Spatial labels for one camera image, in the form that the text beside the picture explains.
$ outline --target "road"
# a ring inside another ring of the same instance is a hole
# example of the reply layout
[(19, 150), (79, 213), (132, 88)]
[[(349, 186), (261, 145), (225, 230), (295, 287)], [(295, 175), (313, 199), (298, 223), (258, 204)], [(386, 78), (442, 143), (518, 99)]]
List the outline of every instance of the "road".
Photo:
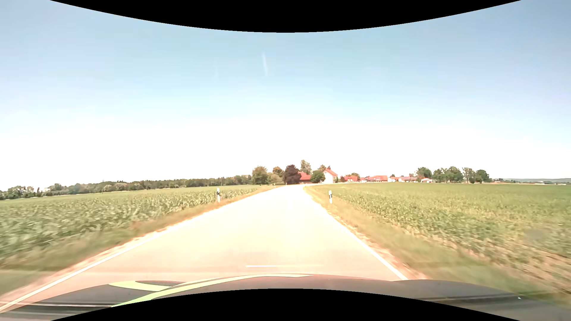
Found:
[(390, 268), (301, 186), (285, 186), (191, 219), (22, 303), (126, 280), (186, 282), (261, 273), (400, 280)]

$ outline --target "village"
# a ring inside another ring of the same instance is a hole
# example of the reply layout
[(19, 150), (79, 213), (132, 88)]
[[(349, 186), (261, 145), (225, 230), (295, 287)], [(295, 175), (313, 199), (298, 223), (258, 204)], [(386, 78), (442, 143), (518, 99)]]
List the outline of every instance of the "village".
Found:
[[(311, 175), (306, 174), (302, 171), (299, 172), (301, 178), (299, 182), (301, 184), (309, 184), (312, 183)], [(366, 177), (359, 177), (357, 175), (345, 175), (340, 176), (337, 175), (334, 171), (329, 168), (323, 170), (323, 174), (325, 175), (325, 179), (321, 183), (331, 184), (331, 183), (393, 183), (393, 182), (403, 182), (403, 183), (433, 183), (433, 180), (430, 178), (422, 178), (419, 179), (415, 176), (387, 176), (387, 175), (374, 175), (374, 176), (366, 176)]]

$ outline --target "corn field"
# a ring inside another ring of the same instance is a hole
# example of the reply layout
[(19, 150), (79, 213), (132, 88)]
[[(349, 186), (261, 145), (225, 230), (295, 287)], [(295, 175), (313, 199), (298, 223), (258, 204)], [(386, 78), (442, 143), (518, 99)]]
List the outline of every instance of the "corn field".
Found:
[[(221, 199), (260, 186), (223, 186)], [(216, 187), (168, 188), (102, 194), (51, 196), (0, 202), (0, 261), (89, 232), (128, 228), (185, 208), (216, 201)]]
[(332, 190), (373, 220), (468, 250), (565, 292), (571, 289), (571, 188), (515, 184), (365, 183)]

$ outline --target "car hood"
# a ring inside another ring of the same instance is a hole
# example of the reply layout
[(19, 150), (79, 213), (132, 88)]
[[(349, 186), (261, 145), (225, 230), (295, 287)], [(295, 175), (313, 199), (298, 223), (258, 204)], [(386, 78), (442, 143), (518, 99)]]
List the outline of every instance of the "car hood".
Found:
[(169, 296), (266, 288), (356, 291), (470, 308), (517, 320), (571, 320), (571, 310), (496, 288), (444, 280), (384, 281), (319, 274), (256, 274), (192, 281), (134, 280), (103, 284), (19, 306), (2, 319), (58, 319)]

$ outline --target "farmhouse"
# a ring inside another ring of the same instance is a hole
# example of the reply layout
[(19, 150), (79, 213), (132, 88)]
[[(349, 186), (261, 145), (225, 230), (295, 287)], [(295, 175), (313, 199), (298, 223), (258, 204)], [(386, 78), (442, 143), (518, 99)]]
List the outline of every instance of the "farmhouse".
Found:
[(416, 179), (417, 179), (417, 178), (418, 178), (418, 177), (408, 177), (408, 176), (406, 176), (406, 177), (399, 177), (399, 182), (406, 182), (406, 183), (415, 182), (415, 183), (416, 183)]
[(388, 182), (388, 177), (386, 175), (367, 176), (361, 178), (361, 182)]
[(299, 174), (301, 174), (300, 183), (311, 183), (311, 175), (307, 175), (304, 172), (299, 172)]
[(343, 176), (346, 182), (358, 182), (357, 176)]
[(326, 168), (323, 170), (323, 174), (325, 175), (325, 180), (323, 183), (333, 183), (334, 180), (337, 178), (337, 174), (334, 171)]

